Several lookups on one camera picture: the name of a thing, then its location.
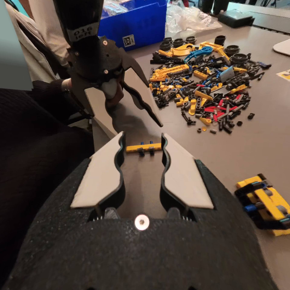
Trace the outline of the empty clear plastic bag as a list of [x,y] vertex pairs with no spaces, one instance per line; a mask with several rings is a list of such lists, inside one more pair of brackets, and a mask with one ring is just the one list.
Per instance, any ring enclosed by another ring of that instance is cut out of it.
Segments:
[[196,7],[187,8],[181,4],[182,1],[167,4],[165,37],[186,38],[222,28],[217,18]]

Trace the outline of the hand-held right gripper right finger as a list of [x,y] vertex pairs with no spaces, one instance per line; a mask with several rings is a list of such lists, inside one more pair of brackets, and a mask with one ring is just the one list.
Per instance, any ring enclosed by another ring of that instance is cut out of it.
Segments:
[[160,201],[169,210],[214,209],[197,166],[197,159],[167,133],[161,135],[162,164]]

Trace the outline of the pile of toy building parts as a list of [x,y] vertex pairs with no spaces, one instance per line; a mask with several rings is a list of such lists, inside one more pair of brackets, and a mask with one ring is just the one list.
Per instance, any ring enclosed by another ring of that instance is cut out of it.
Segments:
[[[248,89],[251,81],[260,81],[271,64],[254,61],[248,53],[248,62],[234,66],[224,53],[226,36],[218,35],[214,42],[195,45],[196,37],[164,38],[159,50],[153,53],[149,88],[158,108],[164,108],[174,101],[188,117],[187,125],[196,125],[193,118],[202,124],[218,126],[219,131],[232,133],[232,128],[241,126],[234,122],[251,102]],[[201,55],[184,63],[192,51],[211,46],[213,52]]]

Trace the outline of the yellow grey sticker sheet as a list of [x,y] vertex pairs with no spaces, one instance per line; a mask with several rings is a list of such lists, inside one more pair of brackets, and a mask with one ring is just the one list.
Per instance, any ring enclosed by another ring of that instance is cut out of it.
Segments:
[[284,80],[287,80],[288,82],[290,81],[290,69],[283,72],[279,72],[276,75],[283,78]]

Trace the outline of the yellow toy beam with holes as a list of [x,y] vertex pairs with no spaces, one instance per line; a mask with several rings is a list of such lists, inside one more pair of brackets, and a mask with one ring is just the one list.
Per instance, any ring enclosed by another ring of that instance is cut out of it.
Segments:
[[[144,144],[143,148],[145,150],[145,152],[148,152],[148,148],[150,147],[150,144]],[[134,145],[134,146],[127,146],[126,147],[126,152],[127,153],[135,153],[137,152],[137,149],[141,147],[141,145]],[[154,147],[155,147],[155,151],[161,151],[162,147],[161,147],[161,143],[154,143]]]

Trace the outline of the clear plastic bag with parts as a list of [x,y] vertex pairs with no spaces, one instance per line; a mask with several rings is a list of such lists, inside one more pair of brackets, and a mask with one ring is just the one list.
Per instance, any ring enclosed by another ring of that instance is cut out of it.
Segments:
[[123,0],[104,0],[103,1],[103,13],[108,16],[116,16],[118,14],[126,13],[129,11],[125,7],[127,1]]

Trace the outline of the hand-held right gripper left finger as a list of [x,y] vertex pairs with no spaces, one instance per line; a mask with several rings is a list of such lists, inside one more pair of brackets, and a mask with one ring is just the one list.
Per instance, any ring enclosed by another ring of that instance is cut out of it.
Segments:
[[126,134],[121,131],[90,157],[71,209],[93,208],[98,216],[104,216],[106,209],[122,205],[126,194],[121,170],[125,146]]

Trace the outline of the person's left forearm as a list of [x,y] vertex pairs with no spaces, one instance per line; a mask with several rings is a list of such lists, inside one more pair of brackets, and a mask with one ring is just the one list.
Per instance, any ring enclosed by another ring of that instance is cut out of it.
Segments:
[[34,81],[33,89],[28,94],[57,120],[64,122],[77,113],[78,109],[72,104],[69,92],[61,90],[62,81],[63,79],[51,83]]

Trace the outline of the black device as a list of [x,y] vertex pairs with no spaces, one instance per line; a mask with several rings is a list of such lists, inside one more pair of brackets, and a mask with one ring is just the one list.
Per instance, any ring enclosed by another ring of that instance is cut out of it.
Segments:
[[212,10],[214,0],[200,0],[199,9],[204,13],[210,13]]
[[227,11],[230,0],[214,0],[213,15],[218,15],[221,12]]

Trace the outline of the blue plastic bin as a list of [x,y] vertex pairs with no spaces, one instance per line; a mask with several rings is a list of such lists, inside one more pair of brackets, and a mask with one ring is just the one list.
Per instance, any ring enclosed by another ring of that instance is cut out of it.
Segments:
[[108,16],[103,12],[98,36],[115,41],[125,51],[160,43],[165,38],[167,1],[128,1],[127,12]]

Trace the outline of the black power adapter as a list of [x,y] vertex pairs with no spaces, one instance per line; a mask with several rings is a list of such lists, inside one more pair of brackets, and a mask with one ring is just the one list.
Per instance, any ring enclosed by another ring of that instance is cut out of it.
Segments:
[[220,13],[218,15],[218,21],[231,28],[239,28],[252,26],[255,21],[255,17],[253,17],[249,12],[241,12],[233,9]]

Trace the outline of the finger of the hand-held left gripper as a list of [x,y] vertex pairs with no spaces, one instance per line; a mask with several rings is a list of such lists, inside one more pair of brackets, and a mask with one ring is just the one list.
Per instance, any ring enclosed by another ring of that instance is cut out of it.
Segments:
[[118,132],[114,128],[113,119],[107,111],[105,94],[96,88],[87,88],[84,92],[93,113],[92,132],[94,138],[113,139],[118,135]]
[[123,84],[124,89],[132,96],[135,105],[140,110],[146,110],[154,122],[159,127],[163,127],[159,109],[143,70],[141,68],[128,68],[125,70]]

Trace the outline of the white book stand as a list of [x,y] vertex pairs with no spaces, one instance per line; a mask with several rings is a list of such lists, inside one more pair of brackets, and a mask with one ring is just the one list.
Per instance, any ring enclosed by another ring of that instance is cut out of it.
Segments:
[[273,50],[277,53],[290,56],[290,39],[275,44]]

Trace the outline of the small yellow toy subassembly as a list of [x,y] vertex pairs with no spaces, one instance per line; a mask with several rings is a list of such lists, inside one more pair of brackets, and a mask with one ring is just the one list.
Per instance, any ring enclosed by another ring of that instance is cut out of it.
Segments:
[[290,234],[290,206],[263,174],[236,183],[235,196],[260,230]]

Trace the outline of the dark grey toothed toy wheel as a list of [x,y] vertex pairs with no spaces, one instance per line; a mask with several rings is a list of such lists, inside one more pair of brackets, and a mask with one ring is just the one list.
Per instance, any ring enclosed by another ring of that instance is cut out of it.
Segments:
[[234,66],[242,66],[249,60],[248,55],[242,53],[235,53],[230,57],[230,62]]
[[224,53],[228,56],[231,57],[236,53],[240,52],[240,47],[238,45],[229,45],[224,49]]

